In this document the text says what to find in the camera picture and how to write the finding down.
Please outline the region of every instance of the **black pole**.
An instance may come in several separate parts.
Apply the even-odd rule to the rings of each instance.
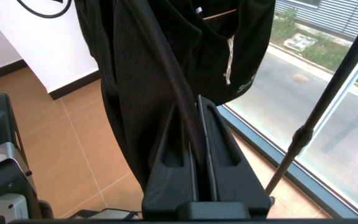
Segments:
[[[336,70],[331,81],[328,83],[326,89],[324,90],[319,101],[311,112],[309,118],[306,120],[306,123],[302,127],[300,127],[293,135],[292,142],[288,147],[288,151],[285,154],[283,161],[277,168],[277,171],[274,173],[272,179],[266,187],[266,192],[269,195],[273,192],[273,189],[277,186],[282,176],[286,173],[287,169],[289,168],[295,157],[310,142],[311,138],[313,137],[314,127],[316,126],[317,122],[320,120],[324,112],[327,110],[327,107],[332,102],[338,91],[341,89],[344,82],[347,80],[357,63],[358,36],[350,47],[339,68]]]

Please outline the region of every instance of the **road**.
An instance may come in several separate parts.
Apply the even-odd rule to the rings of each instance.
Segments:
[[[286,149],[328,81],[312,73],[310,66],[292,63],[298,59],[283,59],[271,52],[266,53],[252,88],[228,106]],[[294,81],[296,74],[305,75],[308,81]],[[318,137],[298,159],[358,203],[358,95],[347,94]]]

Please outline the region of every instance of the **black fabric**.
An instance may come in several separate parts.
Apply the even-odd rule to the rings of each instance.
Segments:
[[[194,107],[201,94],[217,105],[251,85],[269,44],[275,1],[75,0],[86,43],[101,72],[103,101],[121,151],[143,189],[172,104],[204,167],[205,141]],[[223,74],[234,35],[231,84]]]

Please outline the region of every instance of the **green vegetation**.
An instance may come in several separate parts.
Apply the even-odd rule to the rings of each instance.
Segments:
[[[296,33],[318,39],[317,43],[305,49],[301,54],[294,50],[288,50],[331,71],[336,71],[349,50],[349,47],[335,43],[328,36],[313,35],[299,29],[295,24],[295,17],[296,9],[288,9],[281,14],[279,18],[274,19],[270,41],[275,45],[284,47],[284,41]]]

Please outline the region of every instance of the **orange floor tile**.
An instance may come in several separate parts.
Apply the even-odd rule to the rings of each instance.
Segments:
[[[55,217],[80,209],[140,210],[143,193],[107,121],[100,81],[54,101],[24,68],[0,78],[0,93],[11,98],[39,199],[51,203]],[[266,186],[273,167],[235,137]],[[269,218],[329,218],[286,179],[273,196]]]

